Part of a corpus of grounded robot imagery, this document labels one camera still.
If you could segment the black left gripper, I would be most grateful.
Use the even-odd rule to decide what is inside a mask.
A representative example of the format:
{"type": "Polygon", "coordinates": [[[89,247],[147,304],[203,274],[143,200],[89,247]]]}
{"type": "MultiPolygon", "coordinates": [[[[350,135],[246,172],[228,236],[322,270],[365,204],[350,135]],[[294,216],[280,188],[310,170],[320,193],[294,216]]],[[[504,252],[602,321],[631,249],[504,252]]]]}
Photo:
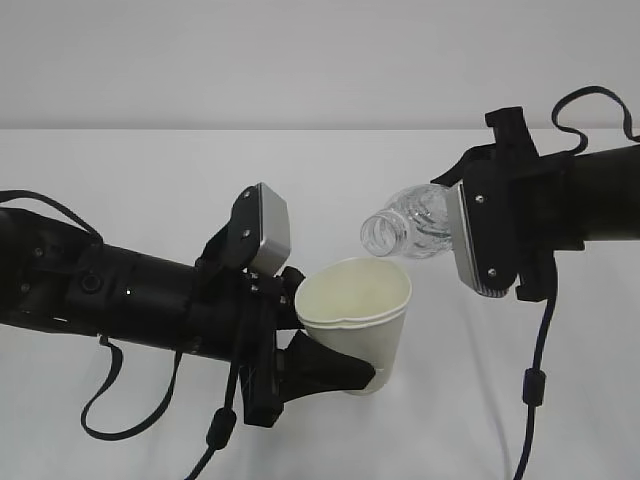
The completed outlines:
{"type": "Polygon", "coordinates": [[[332,350],[302,331],[286,348],[277,348],[277,331],[301,327],[293,307],[305,280],[299,269],[286,266],[274,276],[250,270],[241,280],[227,408],[233,408],[240,393],[245,424],[271,428],[284,403],[327,392],[360,392],[369,385],[376,375],[370,363],[332,350]]]}

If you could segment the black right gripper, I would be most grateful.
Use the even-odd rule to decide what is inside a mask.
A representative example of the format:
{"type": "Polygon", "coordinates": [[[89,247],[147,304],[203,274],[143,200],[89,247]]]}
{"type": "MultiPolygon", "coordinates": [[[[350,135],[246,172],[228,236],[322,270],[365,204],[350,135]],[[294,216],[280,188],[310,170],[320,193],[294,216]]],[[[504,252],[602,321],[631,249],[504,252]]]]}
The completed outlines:
{"type": "Polygon", "coordinates": [[[498,167],[508,182],[516,236],[517,276],[511,287],[520,300],[547,300],[557,292],[555,252],[573,246],[573,233],[564,223],[562,164],[539,157],[522,106],[486,113],[485,122],[495,144],[468,149],[430,183],[455,185],[475,164],[479,179],[494,182],[498,167]]]}

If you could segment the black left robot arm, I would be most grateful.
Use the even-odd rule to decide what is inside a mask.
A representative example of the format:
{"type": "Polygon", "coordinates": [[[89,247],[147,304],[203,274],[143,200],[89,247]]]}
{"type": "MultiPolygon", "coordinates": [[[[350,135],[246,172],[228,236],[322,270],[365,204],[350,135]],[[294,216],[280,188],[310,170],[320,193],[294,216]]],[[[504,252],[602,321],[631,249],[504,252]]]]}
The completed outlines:
{"type": "Polygon", "coordinates": [[[221,361],[239,370],[244,421],[271,427],[288,401],[361,391],[371,364],[304,333],[302,274],[226,264],[226,236],[184,265],[110,245],[67,223],[1,212],[1,320],[46,333],[104,336],[221,361]]]}

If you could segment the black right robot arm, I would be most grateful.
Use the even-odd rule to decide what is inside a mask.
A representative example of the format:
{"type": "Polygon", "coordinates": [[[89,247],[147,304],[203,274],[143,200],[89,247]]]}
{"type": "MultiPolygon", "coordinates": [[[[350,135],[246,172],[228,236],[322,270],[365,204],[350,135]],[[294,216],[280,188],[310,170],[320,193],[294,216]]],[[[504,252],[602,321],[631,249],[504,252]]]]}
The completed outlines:
{"type": "Polygon", "coordinates": [[[461,280],[521,301],[551,296],[557,251],[639,237],[639,148],[540,155],[520,107],[486,114],[494,142],[468,149],[434,184],[446,205],[461,280]]]}

